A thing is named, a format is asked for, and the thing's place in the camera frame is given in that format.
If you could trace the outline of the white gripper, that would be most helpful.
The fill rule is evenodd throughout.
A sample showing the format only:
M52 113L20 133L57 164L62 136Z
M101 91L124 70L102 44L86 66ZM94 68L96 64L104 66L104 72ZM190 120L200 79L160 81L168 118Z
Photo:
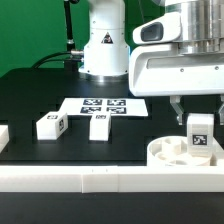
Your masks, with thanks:
M171 96L183 124L183 95L221 94L224 125L224 25L220 17L167 13L133 31L129 89L135 96Z

